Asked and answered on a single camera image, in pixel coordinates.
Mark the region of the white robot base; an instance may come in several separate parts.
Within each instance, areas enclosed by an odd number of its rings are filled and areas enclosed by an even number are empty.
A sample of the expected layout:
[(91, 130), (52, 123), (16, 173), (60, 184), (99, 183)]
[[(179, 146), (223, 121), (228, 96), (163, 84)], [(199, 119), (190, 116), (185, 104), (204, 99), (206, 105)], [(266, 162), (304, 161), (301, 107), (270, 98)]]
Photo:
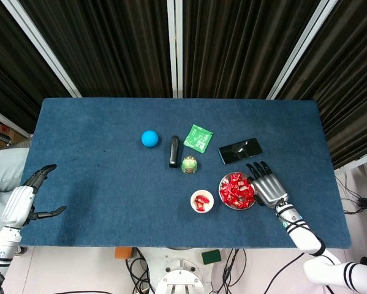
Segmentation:
[(219, 262), (204, 262), (221, 248), (139, 247), (149, 269), (149, 294), (214, 294), (213, 270)]

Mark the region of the blue table cloth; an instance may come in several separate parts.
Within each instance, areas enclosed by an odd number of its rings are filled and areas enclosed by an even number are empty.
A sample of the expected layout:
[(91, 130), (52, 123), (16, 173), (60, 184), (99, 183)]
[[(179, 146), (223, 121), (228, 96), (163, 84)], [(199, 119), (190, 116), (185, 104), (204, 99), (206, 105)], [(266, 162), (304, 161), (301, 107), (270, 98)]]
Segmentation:
[[(204, 154), (184, 140), (193, 124), (213, 133)], [(148, 148), (142, 133), (154, 130)], [(169, 167), (170, 142), (180, 138), (180, 166)], [(256, 138), (263, 153), (224, 165), (220, 147)], [(181, 170), (194, 156), (194, 174)], [(26, 226), (27, 246), (292, 247), (272, 209), (230, 209), (218, 196), (228, 173), (266, 162), (306, 223), (330, 248), (350, 235), (333, 164), (313, 101), (172, 98), (50, 98), (42, 103), (23, 178), (56, 164), (36, 195), (36, 211), (66, 206)], [(214, 197), (196, 213), (197, 190)]]

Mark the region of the black pleated curtain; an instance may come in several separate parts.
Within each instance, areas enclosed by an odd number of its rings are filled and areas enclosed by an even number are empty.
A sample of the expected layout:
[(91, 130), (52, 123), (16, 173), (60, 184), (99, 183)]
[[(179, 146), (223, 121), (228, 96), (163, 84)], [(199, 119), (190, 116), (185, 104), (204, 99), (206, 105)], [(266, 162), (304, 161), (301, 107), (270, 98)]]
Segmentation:
[(183, 96), (265, 99), (319, 2), (183, 0)]
[(69, 92), (0, 1), (0, 114), (32, 133), (43, 100), (68, 96)]
[(166, 0), (20, 3), (82, 96), (173, 96)]
[(367, 0), (338, 0), (277, 98), (316, 102), (334, 168), (367, 154)]

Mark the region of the black stapler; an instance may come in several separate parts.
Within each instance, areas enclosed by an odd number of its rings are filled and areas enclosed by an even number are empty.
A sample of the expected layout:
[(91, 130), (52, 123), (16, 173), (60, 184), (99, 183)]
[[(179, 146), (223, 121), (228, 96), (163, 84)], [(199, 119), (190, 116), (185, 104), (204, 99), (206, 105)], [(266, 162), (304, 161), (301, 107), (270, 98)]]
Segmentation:
[(173, 135), (170, 142), (169, 167), (178, 168), (180, 166), (180, 138)]

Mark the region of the orange box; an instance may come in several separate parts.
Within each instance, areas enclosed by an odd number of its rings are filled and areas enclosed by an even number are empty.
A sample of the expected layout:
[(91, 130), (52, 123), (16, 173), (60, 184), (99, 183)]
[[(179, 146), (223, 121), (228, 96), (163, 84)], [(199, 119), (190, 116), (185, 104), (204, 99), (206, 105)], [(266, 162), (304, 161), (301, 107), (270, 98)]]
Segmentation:
[(115, 247), (114, 257), (117, 260), (127, 260), (132, 257), (132, 247)]

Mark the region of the dark green box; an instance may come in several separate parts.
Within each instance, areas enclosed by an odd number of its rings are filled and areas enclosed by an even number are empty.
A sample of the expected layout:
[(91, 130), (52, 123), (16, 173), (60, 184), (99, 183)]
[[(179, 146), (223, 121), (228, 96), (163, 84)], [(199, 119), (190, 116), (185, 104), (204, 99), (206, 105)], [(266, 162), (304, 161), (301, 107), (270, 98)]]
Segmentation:
[(219, 249), (202, 252), (201, 256), (204, 265), (210, 265), (222, 261), (221, 252)]

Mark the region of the black smartphone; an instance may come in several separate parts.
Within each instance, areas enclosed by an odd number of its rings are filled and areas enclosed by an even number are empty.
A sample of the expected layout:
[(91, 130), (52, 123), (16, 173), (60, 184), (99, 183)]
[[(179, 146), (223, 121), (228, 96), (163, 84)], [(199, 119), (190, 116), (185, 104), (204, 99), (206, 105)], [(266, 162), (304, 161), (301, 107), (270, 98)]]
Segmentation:
[(218, 151), (224, 165), (259, 156), (263, 153), (256, 138), (250, 138), (220, 147)]

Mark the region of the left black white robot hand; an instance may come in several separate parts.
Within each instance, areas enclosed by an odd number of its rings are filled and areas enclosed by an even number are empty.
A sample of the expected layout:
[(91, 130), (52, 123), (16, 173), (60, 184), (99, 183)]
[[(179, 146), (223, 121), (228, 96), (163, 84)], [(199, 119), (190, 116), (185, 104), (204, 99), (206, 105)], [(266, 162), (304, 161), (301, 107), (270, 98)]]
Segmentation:
[(30, 221), (55, 217), (66, 209), (66, 206), (61, 206), (50, 212), (35, 212), (36, 194), (47, 179), (48, 174), (56, 167), (56, 164), (44, 166), (12, 191), (1, 216), (1, 220), (6, 227), (20, 230), (27, 226)]

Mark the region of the green nesting doll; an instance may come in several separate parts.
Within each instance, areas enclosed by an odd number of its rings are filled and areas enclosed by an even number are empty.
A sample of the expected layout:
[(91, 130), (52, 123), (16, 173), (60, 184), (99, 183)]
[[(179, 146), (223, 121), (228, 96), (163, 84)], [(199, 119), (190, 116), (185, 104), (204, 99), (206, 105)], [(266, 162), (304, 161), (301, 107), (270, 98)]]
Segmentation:
[(181, 163), (181, 170), (185, 174), (194, 174), (198, 169), (198, 162), (194, 156), (186, 156)]

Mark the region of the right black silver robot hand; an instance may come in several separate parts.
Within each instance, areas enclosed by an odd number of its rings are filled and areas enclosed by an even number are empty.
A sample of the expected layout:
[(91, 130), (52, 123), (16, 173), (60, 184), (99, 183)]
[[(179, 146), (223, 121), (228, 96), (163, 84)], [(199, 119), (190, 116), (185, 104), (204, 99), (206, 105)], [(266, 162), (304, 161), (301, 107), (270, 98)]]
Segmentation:
[(266, 162), (254, 162), (246, 166), (253, 175), (250, 181), (254, 186), (255, 194), (265, 206), (274, 208), (288, 201), (288, 193)]

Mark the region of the white frame post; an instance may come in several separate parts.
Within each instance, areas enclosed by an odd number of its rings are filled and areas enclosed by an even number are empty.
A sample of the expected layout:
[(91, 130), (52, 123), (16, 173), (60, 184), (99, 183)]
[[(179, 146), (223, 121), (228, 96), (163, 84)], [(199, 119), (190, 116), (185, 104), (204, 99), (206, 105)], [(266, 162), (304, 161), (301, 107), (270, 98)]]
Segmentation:
[(19, 0), (0, 0), (71, 97), (82, 94)]
[(173, 98), (183, 98), (183, 0), (166, 0)]
[(266, 100), (275, 100), (281, 92), (283, 86), (290, 78), (292, 72), (296, 68), (300, 59), (308, 49), (316, 34), (319, 32), (329, 14), (333, 11), (339, 0), (320, 0), (313, 14), (311, 15), (303, 32), (299, 36), (294, 48), (292, 49), (286, 63), (282, 67), (278, 77), (276, 78), (270, 92), (266, 96)]

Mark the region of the blue ball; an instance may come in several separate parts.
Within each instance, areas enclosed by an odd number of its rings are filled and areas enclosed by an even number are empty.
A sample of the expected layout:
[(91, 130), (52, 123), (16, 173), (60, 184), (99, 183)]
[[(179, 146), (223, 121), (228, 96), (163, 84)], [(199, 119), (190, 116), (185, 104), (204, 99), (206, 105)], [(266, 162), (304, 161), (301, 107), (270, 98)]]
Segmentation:
[(142, 133), (141, 142), (148, 148), (153, 148), (159, 143), (159, 136), (154, 130), (146, 130)]

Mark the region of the white frame rail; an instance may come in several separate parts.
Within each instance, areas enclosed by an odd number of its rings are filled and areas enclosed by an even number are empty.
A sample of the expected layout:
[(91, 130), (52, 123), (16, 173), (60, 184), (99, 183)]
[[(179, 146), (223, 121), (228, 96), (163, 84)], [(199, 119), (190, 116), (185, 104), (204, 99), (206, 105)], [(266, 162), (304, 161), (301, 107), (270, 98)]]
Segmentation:
[(2, 115), (1, 113), (0, 113), (0, 122), (6, 125), (7, 127), (11, 128), (12, 130), (14, 130), (16, 133), (24, 136), (25, 138), (33, 137), (33, 134), (28, 133), (27, 131), (22, 129), (20, 126), (15, 124), (13, 121), (11, 121), (9, 118)]

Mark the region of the white paper cup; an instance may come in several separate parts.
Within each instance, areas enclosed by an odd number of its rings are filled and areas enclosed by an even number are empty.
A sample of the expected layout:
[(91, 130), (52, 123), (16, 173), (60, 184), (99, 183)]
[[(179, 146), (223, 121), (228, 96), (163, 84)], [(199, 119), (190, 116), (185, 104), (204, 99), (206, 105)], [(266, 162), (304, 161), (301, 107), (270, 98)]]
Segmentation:
[[(197, 195), (204, 195), (206, 196), (207, 198), (209, 198), (210, 202), (209, 203), (204, 203), (204, 208), (205, 208), (205, 211), (204, 212), (198, 212), (195, 208), (195, 197)], [(200, 213), (200, 214), (203, 214), (203, 213), (207, 213), (209, 212), (212, 208), (213, 208), (213, 205), (214, 205), (214, 197), (213, 195), (208, 192), (207, 190), (197, 190), (195, 191), (192, 195), (191, 195), (191, 199), (190, 199), (190, 204), (191, 204), (191, 207), (192, 209), (196, 212), (196, 213)]]

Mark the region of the green sachet packet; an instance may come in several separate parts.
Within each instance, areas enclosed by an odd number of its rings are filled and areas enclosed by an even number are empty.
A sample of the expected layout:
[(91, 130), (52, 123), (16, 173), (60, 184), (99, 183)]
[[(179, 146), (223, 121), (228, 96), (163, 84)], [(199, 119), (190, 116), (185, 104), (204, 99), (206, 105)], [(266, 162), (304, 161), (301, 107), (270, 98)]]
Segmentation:
[(193, 124), (189, 134), (184, 140), (183, 145), (187, 146), (201, 154), (204, 154), (211, 139), (213, 133), (196, 125)]

